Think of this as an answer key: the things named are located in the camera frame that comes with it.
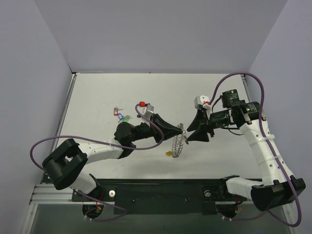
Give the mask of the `white disc wire keyring holder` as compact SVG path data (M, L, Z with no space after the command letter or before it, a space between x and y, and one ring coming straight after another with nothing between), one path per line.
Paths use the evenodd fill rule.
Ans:
M179 123L177 125L177 128L179 128L182 131L182 133L173 137L173 143L172 143L172 147L171 147L171 152L172 152L173 158L177 158L180 156L180 154L183 150L184 143L186 143L187 145L189 144L188 140L187 140L187 136L186 136L186 130L184 129L184 124Z

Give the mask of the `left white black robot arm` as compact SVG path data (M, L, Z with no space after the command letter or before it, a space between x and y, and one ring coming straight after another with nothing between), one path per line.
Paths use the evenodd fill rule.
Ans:
M100 188L91 174L83 171L86 164L106 159L122 159L129 156L136 146L133 142L154 138L157 144L182 134L183 131L165 122L158 114L151 123L132 125L121 122L114 138L103 144L77 143L73 138L65 140L42 163L42 166L57 190L72 188L83 192L90 201L99 198Z

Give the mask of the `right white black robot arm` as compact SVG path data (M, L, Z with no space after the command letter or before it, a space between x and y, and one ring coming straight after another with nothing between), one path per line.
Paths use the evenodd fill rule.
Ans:
M261 181L230 176L218 186L218 195L229 199L239 195L251 200L260 211L292 203L306 188L302 178L296 178L279 154L270 133L265 114L260 114L258 102L240 100L236 89L221 95L223 111L213 112L207 96L197 96L196 116L188 131L188 141L208 142L214 130L235 125L246 138L261 172Z

